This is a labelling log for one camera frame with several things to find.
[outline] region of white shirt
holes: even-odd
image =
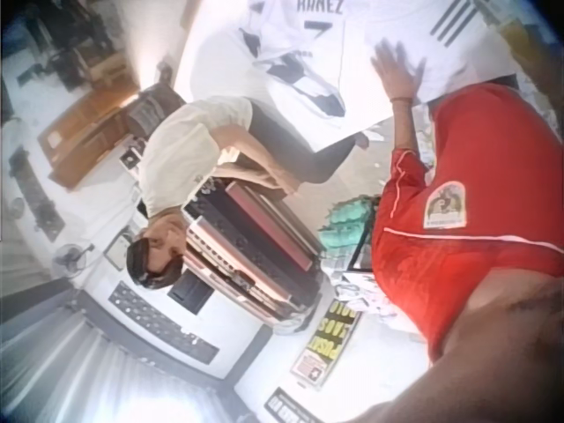
[[[237,160],[233,147],[220,150],[210,130],[237,124],[249,130],[251,103],[239,97],[194,101],[172,113],[152,133],[139,164],[139,186],[149,218],[184,206],[218,164]]]

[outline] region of wooden cabinet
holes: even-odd
[[[39,135],[53,181],[75,188],[114,148],[127,134],[121,105],[137,91],[129,78],[116,80],[88,93]]]

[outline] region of person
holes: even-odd
[[[373,270],[427,339],[433,365],[354,422],[564,421],[559,139],[514,90],[465,87],[433,110],[427,186],[412,119],[419,78],[401,48],[378,46],[373,65],[395,122]]]
[[[359,133],[313,153],[245,98],[211,97],[182,106],[152,133],[139,164],[149,225],[128,248],[131,278],[159,289],[180,277],[187,229],[182,207],[210,176],[292,194],[302,182],[327,181],[355,145],[366,143]],[[262,169],[235,164],[241,153]]]

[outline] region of black stripes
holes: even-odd
[[[468,0],[454,0],[431,29],[431,35],[448,47],[477,13],[478,10]]]

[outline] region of black lettering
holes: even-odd
[[[343,1],[344,0],[338,0],[337,9],[335,10],[335,13],[338,13],[339,15],[343,14],[343,11],[341,11],[341,6],[343,5]]]

